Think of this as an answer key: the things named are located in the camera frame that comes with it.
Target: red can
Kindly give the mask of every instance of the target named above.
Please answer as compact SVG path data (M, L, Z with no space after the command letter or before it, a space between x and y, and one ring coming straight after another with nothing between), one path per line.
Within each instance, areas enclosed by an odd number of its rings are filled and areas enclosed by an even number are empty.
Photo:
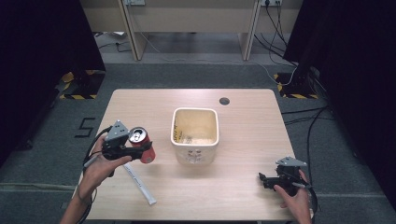
M143 144L150 142L148 132L142 127L135 127L129 132L129 142L133 147L140 147ZM149 150L143 152L140 161L143 163L151 163L155 159L155 151L151 146Z

